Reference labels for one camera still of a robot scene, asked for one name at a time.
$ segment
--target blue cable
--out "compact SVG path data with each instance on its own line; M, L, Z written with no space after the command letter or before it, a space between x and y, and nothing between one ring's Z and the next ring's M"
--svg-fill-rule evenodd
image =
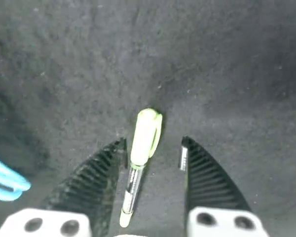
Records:
M9 191L8 189L0 188L1 201L14 201L31 187L29 181L2 162L0 162L0 185L12 189Z

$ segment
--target blue object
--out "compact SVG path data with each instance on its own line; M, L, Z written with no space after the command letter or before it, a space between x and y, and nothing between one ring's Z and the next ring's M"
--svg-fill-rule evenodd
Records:
M0 185L12 189L9 191L0 188L1 201L14 201L22 195L22 192L27 191L31 187L29 181L2 162L0 162Z

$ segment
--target marker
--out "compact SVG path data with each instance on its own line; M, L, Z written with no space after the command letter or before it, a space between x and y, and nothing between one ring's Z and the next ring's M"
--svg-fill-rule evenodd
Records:
M161 124L162 115L153 109L144 109L137 116L128 183L119 219L119 225L123 228L129 225L133 215L143 169L158 146Z

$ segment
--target screw hole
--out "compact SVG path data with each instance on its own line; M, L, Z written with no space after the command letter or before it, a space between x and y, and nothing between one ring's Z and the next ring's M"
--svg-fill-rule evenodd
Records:
M253 222L248 219L247 217L239 216L235 219L235 224L237 227L245 229L245 230L252 230L255 228Z
M25 231L26 232L34 232L37 231L41 225L43 223L43 219L41 218L34 218L32 220L29 220L26 224L25 224Z
M61 234L67 237L75 236L75 234L77 234L78 231L79 222L76 220L66 221L60 229Z
M199 224L206 226L213 226L216 224L214 217L208 213L199 213L196 218Z

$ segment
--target dark gray carpet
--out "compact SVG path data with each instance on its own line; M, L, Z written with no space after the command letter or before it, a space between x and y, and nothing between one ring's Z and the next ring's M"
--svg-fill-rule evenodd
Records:
M0 224L99 147L131 141L146 106L166 123L125 231L181 231L188 134L272 236L296 236L296 0L0 0L0 159L33 183L0 202Z

